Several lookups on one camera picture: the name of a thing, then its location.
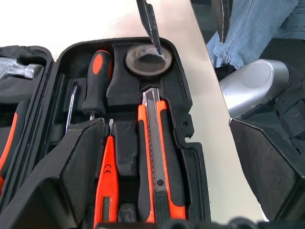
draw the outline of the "orange and black screwdriver handle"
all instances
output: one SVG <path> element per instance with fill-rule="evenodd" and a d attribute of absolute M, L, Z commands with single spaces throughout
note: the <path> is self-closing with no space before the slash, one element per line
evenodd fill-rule
<path fill-rule="evenodd" d="M 22 101 L 18 104 L 14 114 L 12 126 L 10 128 L 9 137 L 6 145 L 0 157 L 0 195 L 4 184 L 5 177 L 8 173 L 10 163 L 14 154 L 14 151 L 21 139 L 21 135 L 24 129 L 26 113 L 29 108 L 30 101 Z"/>
<path fill-rule="evenodd" d="M 105 114 L 105 97 L 112 77 L 112 57 L 106 50 L 93 55 L 87 75 L 87 95 L 81 110 L 85 115 Z"/>
<path fill-rule="evenodd" d="M 93 228 L 99 222 L 116 222 L 119 206 L 119 180 L 115 160 L 114 137 L 107 138 L 96 190 Z"/>
<path fill-rule="evenodd" d="M 141 221 L 163 223 L 169 218 L 186 219 L 185 195 L 183 179 L 170 133 L 168 112 L 164 101 L 156 102 L 156 111 L 160 132 L 165 182 L 153 180 L 152 167 L 149 160 L 151 145 L 147 109 L 144 104 L 138 108 L 139 125 L 139 167 L 140 189 L 138 196 L 138 211 Z M 165 185 L 166 193 L 155 192 L 154 185 Z"/>

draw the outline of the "white table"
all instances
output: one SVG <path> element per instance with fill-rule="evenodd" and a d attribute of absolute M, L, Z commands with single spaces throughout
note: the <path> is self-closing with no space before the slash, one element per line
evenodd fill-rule
<path fill-rule="evenodd" d="M 190 0 L 151 0 L 160 36 L 177 48 L 192 95 L 191 115 L 205 158 L 213 221 L 263 219 L 239 163 L 221 90 Z M 0 47 L 40 45 L 56 60 L 68 46 L 89 40 L 147 36 L 136 0 L 0 1 Z"/>

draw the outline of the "hammer head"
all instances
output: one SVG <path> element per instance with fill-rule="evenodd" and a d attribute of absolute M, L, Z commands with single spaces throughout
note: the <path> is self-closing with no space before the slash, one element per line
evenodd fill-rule
<path fill-rule="evenodd" d="M 23 65 L 17 59 L 0 57 L 0 80 L 9 76 L 33 80 L 42 69 L 40 64 Z"/>

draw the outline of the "denim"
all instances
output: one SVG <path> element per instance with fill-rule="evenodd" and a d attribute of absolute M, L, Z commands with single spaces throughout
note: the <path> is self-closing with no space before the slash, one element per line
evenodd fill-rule
<path fill-rule="evenodd" d="M 272 38 L 305 40 L 305 0 L 233 0 L 225 43 L 215 33 L 207 49 L 214 67 L 239 69 L 259 59 Z"/>

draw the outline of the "person's leg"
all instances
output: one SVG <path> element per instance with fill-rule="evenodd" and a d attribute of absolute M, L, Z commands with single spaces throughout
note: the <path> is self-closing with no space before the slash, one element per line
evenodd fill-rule
<path fill-rule="evenodd" d="M 299 0 L 274 37 L 305 40 L 305 0 Z"/>
<path fill-rule="evenodd" d="M 234 68 L 257 60 L 299 0 L 233 0 L 225 43 L 216 33 L 207 48 L 215 68 L 229 63 Z"/>

